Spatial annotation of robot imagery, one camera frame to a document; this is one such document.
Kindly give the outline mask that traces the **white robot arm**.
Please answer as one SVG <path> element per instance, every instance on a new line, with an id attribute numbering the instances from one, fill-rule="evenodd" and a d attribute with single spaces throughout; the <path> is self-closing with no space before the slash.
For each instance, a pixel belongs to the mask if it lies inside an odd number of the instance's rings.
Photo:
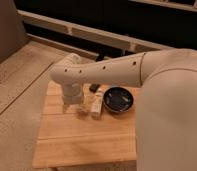
<path id="1" fill-rule="evenodd" d="M 137 171 L 197 171 L 197 50 L 167 49 L 83 64 L 69 54 L 51 78 L 68 104 L 84 83 L 138 87 Z"/>

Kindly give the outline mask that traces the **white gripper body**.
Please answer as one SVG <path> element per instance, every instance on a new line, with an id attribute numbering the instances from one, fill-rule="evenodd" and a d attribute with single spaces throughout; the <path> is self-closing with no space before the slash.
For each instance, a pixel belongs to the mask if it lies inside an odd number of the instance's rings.
<path id="1" fill-rule="evenodd" d="M 61 90 L 64 112 L 67 112 L 71 106 L 76 110 L 76 106 L 84 101 L 83 86 L 81 84 L 63 84 Z"/>

